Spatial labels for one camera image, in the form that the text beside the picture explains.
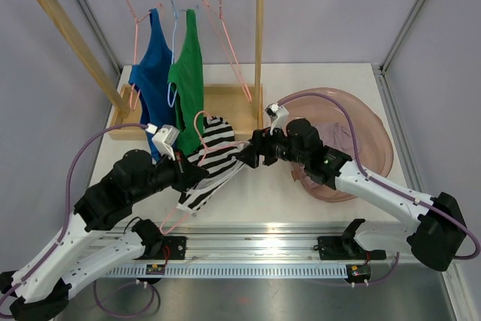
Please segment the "green tank top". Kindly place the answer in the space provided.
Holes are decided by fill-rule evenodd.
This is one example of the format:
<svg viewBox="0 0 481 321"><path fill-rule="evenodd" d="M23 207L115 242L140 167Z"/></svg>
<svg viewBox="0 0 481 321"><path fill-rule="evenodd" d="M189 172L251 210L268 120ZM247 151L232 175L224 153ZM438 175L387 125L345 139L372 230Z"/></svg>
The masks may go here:
<svg viewBox="0 0 481 321"><path fill-rule="evenodd" d="M174 100L175 126L180 134L176 147L186 155L200 147L197 131L203 126L197 115L204 110L204 77L196 12L186 11L186 34L177 61L171 65L168 82L177 94Z"/></svg>

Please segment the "aluminium frame post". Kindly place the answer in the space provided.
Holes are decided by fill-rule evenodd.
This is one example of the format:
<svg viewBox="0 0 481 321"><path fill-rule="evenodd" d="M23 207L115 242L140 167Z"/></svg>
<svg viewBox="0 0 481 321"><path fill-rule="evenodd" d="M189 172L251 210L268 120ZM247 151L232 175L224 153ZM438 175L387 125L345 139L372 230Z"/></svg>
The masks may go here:
<svg viewBox="0 0 481 321"><path fill-rule="evenodd" d="M426 6L428 0L415 0L411 6L406 19L404 20L400 30L398 31L391 47L388 50L384 60L380 63L379 70L382 76L387 74L390 66L392 65L395 57L397 56L399 50L403 46L407 36L409 35L411 29L415 25L417 19L423 8Z"/></svg>
<svg viewBox="0 0 481 321"><path fill-rule="evenodd" d="M123 67L119 63L112 47L110 46L105 33L101 29L96 16L94 15L92 8L87 0L75 0L79 7L83 18L87 22L91 32L93 33L98 45L100 46L102 53L108 59L110 68L115 72L116 76L120 76Z"/></svg>

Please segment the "blue tank top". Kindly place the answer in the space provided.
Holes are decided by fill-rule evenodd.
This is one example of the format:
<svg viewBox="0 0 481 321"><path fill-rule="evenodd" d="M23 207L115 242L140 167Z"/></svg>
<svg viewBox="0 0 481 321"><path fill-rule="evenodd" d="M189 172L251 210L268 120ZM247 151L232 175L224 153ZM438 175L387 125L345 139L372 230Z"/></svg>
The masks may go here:
<svg viewBox="0 0 481 321"><path fill-rule="evenodd" d="M140 123L151 123L160 128L175 123L175 111L167 100L172 52L166 43L156 9L150 10L149 20L150 41L143 59L132 66L129 84L140 93Z"/></svg>

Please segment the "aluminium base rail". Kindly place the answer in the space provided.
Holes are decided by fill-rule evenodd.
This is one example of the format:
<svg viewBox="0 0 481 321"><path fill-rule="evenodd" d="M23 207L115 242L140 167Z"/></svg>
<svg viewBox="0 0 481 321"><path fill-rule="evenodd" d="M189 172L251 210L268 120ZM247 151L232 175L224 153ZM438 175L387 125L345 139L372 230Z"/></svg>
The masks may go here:
<svg viewBox="0 0 481 321"><path fill-rule="evenodd" d="M157 254L134 249L130 232L112 231L90 246L68 270L68 278L90 284L103 277L198 279L347 279L363 264L392 264L395 251L344 249L341 227L315 224L182 227L162 240Z"/></svg>

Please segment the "pale pink tank top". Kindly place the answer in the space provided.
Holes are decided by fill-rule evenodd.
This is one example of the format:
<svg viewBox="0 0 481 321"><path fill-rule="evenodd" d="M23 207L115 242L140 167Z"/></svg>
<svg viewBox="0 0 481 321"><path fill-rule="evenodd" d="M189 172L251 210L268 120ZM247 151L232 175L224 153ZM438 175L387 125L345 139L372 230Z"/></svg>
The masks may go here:
<svg viewBox="0 0 481 321"><path fill-rule="evenodd" d="M314 125L319 133L319 138L323 144L348 154L355 158L355 152L352 142L352 135L349 128L342 126L340 123L318 123ZM298 179L303 186L309 191L313 191L316 197L320 197L321 192L329 191L318 183L315 183L305 172L303 166L298 166Z"/></svg>

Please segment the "aluminium frame post right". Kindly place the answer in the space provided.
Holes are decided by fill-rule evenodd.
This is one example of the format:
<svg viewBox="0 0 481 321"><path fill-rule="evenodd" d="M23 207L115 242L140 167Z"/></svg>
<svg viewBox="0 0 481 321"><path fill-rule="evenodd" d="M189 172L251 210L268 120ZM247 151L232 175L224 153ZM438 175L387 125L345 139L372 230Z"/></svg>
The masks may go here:
<svg viewBox="0 0 481 321"><path fill-rule="evenodd" d="M411 29L415 25L417 19L423 8L426 6L428 0L415 0L411 6L406 19L404 20L400 30L398 31L391 47L388 50L384 60L380 63L379 70L382 76L387 74L390 66L392 65L395 57L397 56L399 50L403 46L407 36L409 35Z"/></svg>

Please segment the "pink hanger under blue top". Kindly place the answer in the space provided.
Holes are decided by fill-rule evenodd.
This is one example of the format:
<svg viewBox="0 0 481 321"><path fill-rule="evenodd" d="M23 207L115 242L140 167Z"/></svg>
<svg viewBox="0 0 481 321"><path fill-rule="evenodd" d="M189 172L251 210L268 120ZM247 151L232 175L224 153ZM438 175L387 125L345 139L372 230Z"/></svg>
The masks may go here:
<svg viewBox="0 0 481 321"><path fill-rule="evenodd" d="M135 111L141 99L141 90L143 84L145 83L147 73L153 67L150 64L153 60L153 57L150 55L150 45L148 45L143 59L138 62L139 24L142 23L145 19L148 19L150 22L158 22L160 17L162 16L163 5L162 3L158 3L153 8L149 9L149 11L144 16L138 17L132 7L131 2L129 0L125 1L128 5L132 18L135 21L134 60L129 78L129 85L131 87L131 91L129 94L129 108L132 111Z"/></svg>

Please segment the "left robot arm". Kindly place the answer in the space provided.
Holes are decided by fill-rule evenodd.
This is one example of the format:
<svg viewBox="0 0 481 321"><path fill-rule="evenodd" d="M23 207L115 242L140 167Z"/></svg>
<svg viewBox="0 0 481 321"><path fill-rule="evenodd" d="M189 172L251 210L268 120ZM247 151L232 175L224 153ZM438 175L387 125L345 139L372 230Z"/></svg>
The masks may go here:
<svg viewBox="0 0 481 321"><path fill-rule="evenodd" d="M81 255L130 216L134 204L167 188L186 191L208 174L181 152L153 163L147 151L128 151L99 183L87 189L74 205L67 227L35 259L18 271L1 274L3 296L15 298L8 317L50 320L81 289L116 266L142 257L156 258L164 237L152 220L139 220L118 241L85 259Z"/></svg>

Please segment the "wooden clothes rack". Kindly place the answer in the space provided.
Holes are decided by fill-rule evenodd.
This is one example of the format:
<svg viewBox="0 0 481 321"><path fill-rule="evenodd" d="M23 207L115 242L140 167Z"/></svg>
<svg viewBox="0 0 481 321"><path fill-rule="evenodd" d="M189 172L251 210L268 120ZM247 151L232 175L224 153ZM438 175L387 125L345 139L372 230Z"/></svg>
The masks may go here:
<svg viewBox="0 0 481 321"><path fill-rule="evenodd" d="M135 130L127 125L129 121L138 121L141 115L140 111L130 108L128 97L132 93L131 90L127 86L115 89L96 56L58 0L36 1L111 102L110 124L112 126L123 126L123 129L113 132L112 139L120 141L143 140L145 136L142 131ZM261 128L264 125L261 83L264 9L265 0L256 0L255 73L254 82L247 87L250 91L249 98L246 101L242 100L241 87L234 84L207 84L204 88L207 112L225 116L233 125L234 134L240 141L248 139L254 129Z"/></svg>

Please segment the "pink translucent plastic basin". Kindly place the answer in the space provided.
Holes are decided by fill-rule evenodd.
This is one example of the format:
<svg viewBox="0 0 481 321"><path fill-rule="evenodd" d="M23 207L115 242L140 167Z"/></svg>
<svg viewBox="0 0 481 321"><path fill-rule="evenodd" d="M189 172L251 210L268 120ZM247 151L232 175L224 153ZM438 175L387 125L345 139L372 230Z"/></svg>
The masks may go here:
<svg viewBox="0 0 481 321"><path fill-rule="evenodd" d="M389 175L394 150L383 121L354 95L321 87L292 93L278 103L289 111L289 120L305 118L313 127L318 123L340 123L349 128L361 164L383 177Z"/></svg>

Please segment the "pink wire hanger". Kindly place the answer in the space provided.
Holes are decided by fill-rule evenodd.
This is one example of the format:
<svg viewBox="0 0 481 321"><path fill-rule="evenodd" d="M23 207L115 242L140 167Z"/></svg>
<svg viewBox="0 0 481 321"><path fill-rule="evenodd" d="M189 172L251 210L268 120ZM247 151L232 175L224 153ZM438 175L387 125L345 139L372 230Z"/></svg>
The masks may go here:
<svg viewBox="0 0 481 321"><path fill-rule="evenodd" d="M242 74L241 66L239 64L239 61L237 60L237 54L234 50L233 43L231 42L231 38L225 24L222 0L218 0L217 11L214 10L208 0L202 0L202 5L207 13L210 24L219 39L221 48L225 54L226 59L228 60L229 65L231 66L234 76L240 84L240 88L242 89L246 100L251 103L253 101L253 97L251 96L251 92L249 90L249 87L247 86L247 82L245 81Z"/></svg>

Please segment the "aluminium frame post left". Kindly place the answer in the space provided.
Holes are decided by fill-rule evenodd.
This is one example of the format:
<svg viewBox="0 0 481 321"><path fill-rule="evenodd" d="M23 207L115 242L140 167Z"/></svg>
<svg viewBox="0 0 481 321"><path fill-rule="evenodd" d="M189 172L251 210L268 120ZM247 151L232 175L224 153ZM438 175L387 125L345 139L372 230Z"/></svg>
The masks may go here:
<svg viewBox="0 0 481 321"><path fill-rule="evenodd" d="M105 33L101 29L96 16L94 15L92 8L87 0L75 0L79 7L83 18L87 22L91 32L93 33L98 45L100 46L102 53L108 59L110 68L115 72L116 76L120 76L123 67L119 63L112 47L110 46Z"/></svg>

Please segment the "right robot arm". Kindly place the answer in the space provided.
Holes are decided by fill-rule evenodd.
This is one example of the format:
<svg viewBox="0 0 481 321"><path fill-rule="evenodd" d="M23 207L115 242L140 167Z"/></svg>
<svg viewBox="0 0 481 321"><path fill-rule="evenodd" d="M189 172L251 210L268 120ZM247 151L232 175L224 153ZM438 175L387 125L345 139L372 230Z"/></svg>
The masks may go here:
<svg viewBox="0 0 481 321"><path fill-rule="evenodd" d="M415 192L371 172L324 144L305 118L290 121L285 129L257 129L245 146L234 142L231 126L219 117L205 117L195 132L201 146L189 161L209 174L181 194L177 207L184 212L197 212L241 167L283 160L302 166L315 183L362 198L398 220L382 231L367 220L353 220L341 239L341 249L350 258L378 250L410 253L423 265L445 271L459 259L458 249L470 234L454 197Z"/></svg>

